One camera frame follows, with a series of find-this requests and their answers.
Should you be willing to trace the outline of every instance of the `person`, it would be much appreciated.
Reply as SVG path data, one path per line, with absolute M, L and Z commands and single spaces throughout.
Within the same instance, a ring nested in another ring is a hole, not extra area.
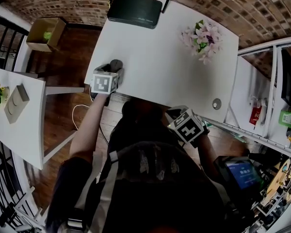
M 96 96 L 72 140 L 70 158 L 58 172 L 47 232 L 64 232 L 62 228 L 67 227 L 95 168 L 93 152 L 107 97 Z M 210 181 L 218 181 L 219 175 L 213 164 L 216 154 L 207 134 L 196 139 L 205 175 L 163 125 L 159 107 L 129 101 L 122 114 L 111 134 L 99 182 L 93 180 L 87 192 L 81 216 L 87 230 L 92 233 L 220 230 L 225 213 L 220 195 Z M 112 173 L 114 182 L 110 181 Z

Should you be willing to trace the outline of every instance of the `green container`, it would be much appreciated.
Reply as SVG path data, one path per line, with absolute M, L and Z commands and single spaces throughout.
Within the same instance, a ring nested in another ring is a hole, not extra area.
M 279 124 L 291 128 L 291 112 L 281 111 L 279 116 Z

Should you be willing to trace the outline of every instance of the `blue screen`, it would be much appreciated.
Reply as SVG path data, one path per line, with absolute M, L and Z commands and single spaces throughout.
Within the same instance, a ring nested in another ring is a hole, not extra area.
M 227 162 L 226 166 L 233 174 L 240 189 L 248 188 L 260 182 L 260 177 L 251 162 Z

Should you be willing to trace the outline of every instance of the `wooden floor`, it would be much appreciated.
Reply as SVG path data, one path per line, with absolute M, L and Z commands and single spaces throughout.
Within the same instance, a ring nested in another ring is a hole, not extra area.
M 35 73 L 44 73 L 47 85 L 84 86 L 84 78 L 98 40 L 100 31 L 85 29 L 66 29 L 60 40 L 60 51 L 52 53 L 33 51 L 28 70 Z M 101 127 L 109 140 L 110 133 L 122 117 L 121 108 L 126 99 L 112 96 L 110 104 L 105 107 Z M 88 87 L 84 93 L 61 94 L 47 97 L 44 123 L 44 145 L 47 149 L 66 133 L 74 129 L 72 122 L 72 109 L 77 104 L 89 105 Z M 85 107 L 78 107 L 74 113 L 74 120 L 79 125 L 86 113 Z M 259 144 L 250 142 L 244 144 L 234 139 L 228 133 L 210 127 L 210 140 L 218 155 L 242 156 L 246 148 L 257 151 Z M 44 210 L 49 205 L 52 190 L 60 164 L 68 158 L 70 143 L 66 144 L 44 166 L 38 170 L 26 164 L 26 171 L 31 185 L 35 186 L 33 193 L 37 206 Z M 197 150 L 185 146 L 189 155 L 199 163 Z M 107 144 L 99 133 L 97 150 L 106 153 Z

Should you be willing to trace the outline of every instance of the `wifi router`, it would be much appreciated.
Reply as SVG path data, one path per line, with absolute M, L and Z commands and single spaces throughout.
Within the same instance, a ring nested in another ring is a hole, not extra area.
M 163 13 L 169 0 L 166 1 Z M 154 29 L 159 21 L 162 2 L 157 0 L 110 0 L 109 21 Z

